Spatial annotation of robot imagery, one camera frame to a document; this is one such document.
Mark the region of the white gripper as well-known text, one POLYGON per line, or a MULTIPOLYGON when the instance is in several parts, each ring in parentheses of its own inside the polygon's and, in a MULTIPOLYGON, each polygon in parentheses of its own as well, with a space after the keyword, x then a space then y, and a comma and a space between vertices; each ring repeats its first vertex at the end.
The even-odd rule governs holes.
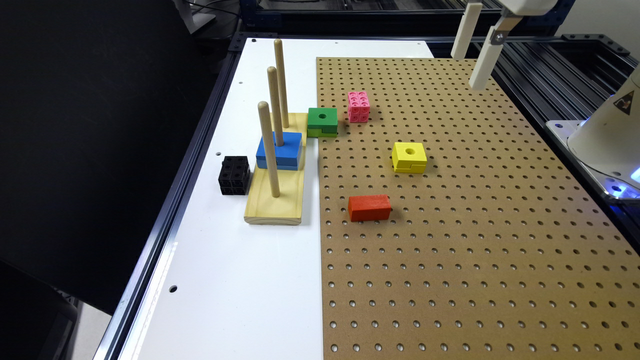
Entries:
MULTIPOLYGON (((515 15, 503 15, 490 27, 469 79, 473 90, 485 89, 508 34, 520 22, 520 16, 545 15, 556 5, 557 0, 500 0, 500 3, 515 15)), ((454 60, 465 58, 482 8, 481 1, 467 2, 450 53, 454 60)))

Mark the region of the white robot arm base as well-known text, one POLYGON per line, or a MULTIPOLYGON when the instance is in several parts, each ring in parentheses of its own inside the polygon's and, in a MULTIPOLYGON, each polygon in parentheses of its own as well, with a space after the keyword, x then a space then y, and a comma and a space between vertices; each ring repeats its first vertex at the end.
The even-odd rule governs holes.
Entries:
POLYGON ((585 120, 554 120, 546 127, 605 197, 639 200, 639 71, 585 120))

